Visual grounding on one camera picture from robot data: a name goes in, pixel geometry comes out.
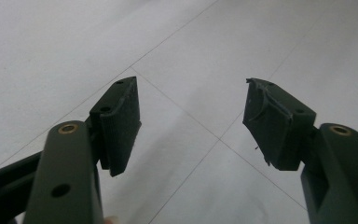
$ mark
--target white tile floor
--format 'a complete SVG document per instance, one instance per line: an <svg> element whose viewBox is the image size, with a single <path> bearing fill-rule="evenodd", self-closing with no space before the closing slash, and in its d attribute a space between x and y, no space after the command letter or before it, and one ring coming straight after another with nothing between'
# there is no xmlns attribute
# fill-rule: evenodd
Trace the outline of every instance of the white tile floor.
<svg viewBox="0 0 358 224"><path fill-rule="evenodd" d="M300 172L241 124L247 77L358 130L358 0L0 1L0 167L137 76L127 171L101 171L122 223L309 223Z"/></svg>

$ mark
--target tile grout line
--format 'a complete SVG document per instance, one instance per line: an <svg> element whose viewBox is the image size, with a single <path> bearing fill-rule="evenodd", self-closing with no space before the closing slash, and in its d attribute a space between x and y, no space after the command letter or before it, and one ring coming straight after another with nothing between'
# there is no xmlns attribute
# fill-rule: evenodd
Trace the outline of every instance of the tile grout line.
<svg viewBox="0 0 358 224"><path fill-rule="evenodd" d="M221 139L216 136L213 132L211 132L209 129L207 129L203 124L201 124L197 119L195 119L193 116L191 116L190 113L185 111L181 106L179 106L173 99L171 99L168 95L166 95L162 90L160 90L158 87L156 87L153 83L151 83L147 78L142 76L138 71L135 70L135 68L131 67L131 69L140 77L142 77L144 80L146 80L147 83L149 83L152 87L154 87L157 91L159 91L164 97L166 97L169 101L171 101L174 105L176 105L179 109L181 109L183 112L185 112L189 117L191 117L193 120L195 120L205 131L208 133L211 133L215 138L216 142L213 144L213 146L208 150L208 152L205 154L205 156L200 160L200 162L194 167L194 169L188 174L188 176L185 178L185 180L179 185L179 187L175 190L175 192L170 196L170 198L161 206L161 208L156 212L156 214L152 217L149 224L153 222L153 220L158 216L158 214L161 212L161 210L165 207L165 205L171 200L171 198L176 194L176 192L185 184L185 182L190 178L190 176L194 173L194 171L200 166L200 164L205 160L205 158L209 155L209 153L212 151L212 149L217 145L217 143L222 142Z"/></svg>
<svg viewBox="0 0 358 224"><path fill-rule="evenodd" d="M220 140L220 138L218 136L216 136L216 134L214 134L211 130L209 130L208 128L206 128L202 123L200 123L197 119L195 119L189 112L187 112L186 110L184 110L181 106L179 106L179 104L177 104L171 97L169 97L168 95L166 95L162 90L160 90L157 86L155 86L152 82L150 82L147 78L145 78L144 76L142 76L138 71L136 71L133 67L131 67L131 69L140 77L142 77L144 80L147 81L147 83L149 83L151 86L153 86L157 91L159 91L163 96L165 96L168 100L170 100L172 103L174 103L177 107L179 107L179 109L181 109L183 112L185 112L189 117L191 117L193 120L195 120L202 128L204 128L206 131L208 131L208 133L211 133L214 137L216 137L218 140Z"/></svg>
<svg viewBox="0 0 358 224"><path fill-rule="evenodd" d="M205 158L209 155L209 153L212 151L212 149L217 145L217 143L221 142L219 139L216 140L216 142L213 144L213 146L208 150L208 152L205 154L205 156L200 160L200 162L194 167L194 169L188 174L188 176L185 178L184 181L179 185L179 187L175 190L175 192L170 196L170 198L161 206L161 208L156 212L156 214L152 217L150 222L148 224L151 224L154 219L158 216L158 214L162 211L162 209L167 205L167 203L171 200L171 198L176 194L176 192L185 184L185 182L190 178L190 176L196 171L196 169L200 166L200 164L205 160Z"/></svg>
<svg viewBox="0 0 358 224"><path fill-rule="evenodd" d="M326 13L326 11L328 9L330 9L330 7L332 7L336 3L336 1L337 0L334 0L330 6L328 6L324 9L324 11L321 13L319 18L316 19L316 21L312 24L312 26L309 28L309 30L296 42L295 46L290 50L290 52L286 55L286 57L283 59L283 61L278 65L278 67L275 69L275 71L272 72L272 74L267 79L268 81L270 81L272 79L272 77L278 72L278 70L283 66L283 64L286 62L286 60L289 58L289 56L291 56L292 53L295 51L295 49L298 48L299 44L303 41L303 39L310 33L310 31L313 29L313 27L315 27L316 23L318 23L318 21L321 19L321 17Z"/></svg>
<svg viewBox="0 0 358 224"><path fill-rule="evenodd" d="M228 126L228 128L223 132L222 136L219 138L220 140L222 140L222 138L225 136L225 134L228 132L228 130L232 127L232 125L234 125L235 121L241 116L242 111L240 112L240 114L231 122L231 124Z"/></svg>
<svg viewBox="0 0 358 224"><path fill-rule="evenodd" d="M218 2L219 0L216 0L214 2L212 2L209 6L207 6L205 9L203 9L199 14L197 14L193 19L191 19L190 21L188 21L187 23L185 23L183 26L181 26L179 29L177 29L176 31L174 31L172 34L170 34L168 37L164 38L160 43L158 43L155 47L153 47L151 50L149 50L146 54L144 54L142 57L140 57L138 60L136 60L134 63L132 63L130 66L128 66L126 69L124 69L121 73L119 73L117 76L115 76L114 78L112 78L110 81L108 81L106 84L104 84L103 86L101 86L100 89L98 89L96 92L94 92L92 95L90 95L88 98L86 98L84 101L82 101L79 105L77 105L75 108L73 108L71 111L69 111L68 113L66 113L65 115L63 115L62 117L60 117L57 121L54 122L54 125L57 124L57 122L59 122L61 119L65 118L66 116L68 116L70 113L72 113L74 110L76 110L77 108L79 108L82 104L84 104L86 101L88 101L89 98L91 98L92 96L94 96L98 91L100 91L102 88L104 88L106 85L108 85L111 81L113 81L115 78L119 77L121 74L123 74L124 72L126 72L128 69L132 68L133 65L135 65L136 63L138 63L139 61L141 61L143 59L143 57L145 57L147 54L149 54L150 52L152 52L154 49L156 49L158 46L160 46L162 43L164 43L166 40L168 40L169 38L171 38L173 35L175 35L177 32L179 32L180 30L182 30L184 27L186 27L187 25L189 25L193 20L195 20L198 16L200 16L203 12L205 12L206 10L208 10L211 6L213 6L216 2ZM5 159L4 161L0 162L0 166L2 164L4 164L5 162L7 162L8 160L10 160L11 158L13 158L15 155L19 154L20 151L22 151L23 149L25 149L27 146L29 146L36 138L40 137L43 133L47 132L48 130L50 130L52 127L54 127L54 125L49 126L47 129L45 129L43 132L41 132L40 134L38 134L35 138L33 138L31 141L29 141L27 144L25 144L23 147L21 147L18 151L16 151L15 153L13 153L11 156L9 156L7 159Z"/></svg>
<svg viewBox="0 0 358 224"><path fill-rule="evenodd" d="M237 154L240 158L242 158L246 163L248 163L249 165L251 165L258 173L260 173L262 176L264 176L272 185L274 185L277 189L279 189L281 192L283 192L287 197L289 197L290 199L293 200L293 202L295 202L296 204L298 204L301 208L303 208L304 210L308 211L307 208L305 208L303 205L301 205L298 201L296 201L292 196L290 196L286 191L284 191L283 189L281 189L278 185L276 185L272 180L270 180L266 175L264 175L261 171L259 171L257 168L255 168L250 162L248 162L243 156L241 156L237 151L235 151L234 149L232 149L228 144L226 144L225 142L221 141L223 144L226 145L226 147L228 147L229 149L231 149L231 151L233 151L235 154Z"/></svg>
<svg viewBox="0 0 358 224"><path fill-rule="evenodd" d="M13 155L11 155L10 157L8 157L6 160L2 161L0 163L0 166L7 162L8 160L10 160L11 158L13 158L14 156L16 156L17 154L19 154L19 152L21 152L23 149L25 149L27 146L29 146L36 138L40 137L42 134L44 134L45 132L48 132L51 128L53 128L55 125L58 124L58 122L60 120L62 120L63 118L65 118L66 116L68 116L69 114L71 114L74 110L76 110L77 108L79 108L81 105L83 105L86 101L88 101L88 99L90 99L92 96L94 96L98 91L100 91L101 89L103 89L104 87L106 87L107 85L109 85L109 83L111 83L113 80L115 80L115 78L119 77L121 74L123 74L124 72L126 72L128 70L125 69L124 71L122 71L121 73L119 73L117 76L113 77L111 80L109 80L106 84L104 84L103 86L101 86L100 89L98 89L97 91L95 91L93 94L91 94L89 97L87 97L85 100L83 100L80 104L78 104L77 106L75 106L72 110L70 110L68 113L66 113L65 115L63 115L62 117L60 117L59 119L57 119L56 121L54 121L53 125L49 126L48 128L46 128L43 132L41 132L40 134L38 134L35 138L33 138L29 143L25 144L22 148L20 148L18 151L16 151Z"/></svg>
<svg viewBox="0 0 358 224"><path fill-rule="evenodd" d="M179 29L175 30L172 34L170 34L168 37L164 38L159 44L157 44L155 47L153 47L151 50L149 50L146 54L144 54L143 56L141 56L138 60L135 61L135 63L132 63L128 68L133 67L136 63L138 63L139 61L141 61L146 55L148 55L149 53L151 53L153 50L155 50L156 48L158 48L161 44L163 44L165 41L167 41L169 38L171 38L173 35L176 35L176 33L178 33L179 31L181 31L183 28L185 28L186 26L188 26L193 20L195 20L196 18L198 18L202 13L204 13L206 10L208 10L210 7L212 7L215 3L217 3L219 0L215 0L214 2L212 2L209 6L207 6L205 9L203 9L199 14L197 14L193 19L191 19L190 21L186 22L184 25L182 25L181 27L179 27Z"/></svg>

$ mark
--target finger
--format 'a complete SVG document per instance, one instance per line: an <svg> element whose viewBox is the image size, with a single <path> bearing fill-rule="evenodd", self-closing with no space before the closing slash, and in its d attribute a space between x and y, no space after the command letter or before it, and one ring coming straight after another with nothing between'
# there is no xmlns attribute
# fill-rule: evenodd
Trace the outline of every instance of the finger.
<svg viewBox="0 0 358 224"><path fill-rule="evenodd" d="M118 217L106 217L103 224L120 224Z"/></svg>

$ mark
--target screw hole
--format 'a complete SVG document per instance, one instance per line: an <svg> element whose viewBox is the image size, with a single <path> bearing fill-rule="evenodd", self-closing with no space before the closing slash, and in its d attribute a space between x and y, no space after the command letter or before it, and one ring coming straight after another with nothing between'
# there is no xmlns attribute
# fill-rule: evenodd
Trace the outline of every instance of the screw hole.
<svg viewBox="0 0 358 224"><path fill-rule="evenodd" d="M339 134L339 135L342 135L342 136L350 136L351 135L351 130L349 130L347 128L344 128L344 127L341 127L341 126L331 126L330 130L333 133L336 133L336 134Z"/></svg>
<svg viewBox="0 0 358 224"><path fill-rule="evenodd" d="M69 125L69 126L63 127L62 130L63 130L64 132L70 132L70 131L72 131L74 128L75 128L74 125Z"/></svg>
<svg viewBox="0 0 358 224"><path fill-rule="evenodd" d="M58 133L60 134L68 134L68 133L74 133L77 130L77 124L65 124L60 127L58 130Z"/></svg>
<svg viewBox="0 0 358 224"><path fill-rule="evenodd" d="M53 198L60 198L63 195L67 194L69 192L69 190L71 190L71 187L67 184L61 184L57 187L55 187L52 191L51 191L51 196Z"/></svg>
<svg viewBox="0 0 358 224"><path fill-rule="evenodd" d="M102 112L108 112L110 110L110 107L109 106L106 106L106 107L102 107L100 109Z"/></svg>

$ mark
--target black plastic part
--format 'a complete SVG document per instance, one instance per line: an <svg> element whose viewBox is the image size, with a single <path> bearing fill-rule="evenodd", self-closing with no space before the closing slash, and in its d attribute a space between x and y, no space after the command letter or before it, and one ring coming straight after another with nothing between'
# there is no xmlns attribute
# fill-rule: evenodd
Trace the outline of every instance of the black plastic part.
<svg viewBox="0 0 358 224"><path fill-rule="evenodd" d="M0 223L25 211L40 153L0 169Z"/></svg>
<svg viewBox="0 0 358 224"><path fill-rule="evenodd" d="M67 132L62 128L65 125L74 128ZM68 121L52 128L37 168L24 223L103 223L95 169L86 123Z"/></svg>
<svg viewBox="0 0 358 224"><path fill-rule="evenodd" d="M323 124L315 150L324 174L304 169L301 176L310 222L358 224L358 132Z"/></svg>
<svg viewBox="0 0 358 224"><path fill-rule="evenodd" d="M115 82L91 109L87 123L103 169L111 176L123 173L141 127L136 77Z"/></svg>
<svg viewBox="0 0 358 224"><path fill-rule="evenodd" d="M324 174L324 168L315 149L315 138L319 134L319 130L313 127L310 135L303 139L300 144L300 158L306 164L307 170L314 174Z"/></svg>
<svg viewBox="0 0 358 224"><path fill-rule="evenodd" d="M316 113L279 86L257 78L249 83L243 124L267 163L282 171L298 169L302 139L313 128Z"/></svg>

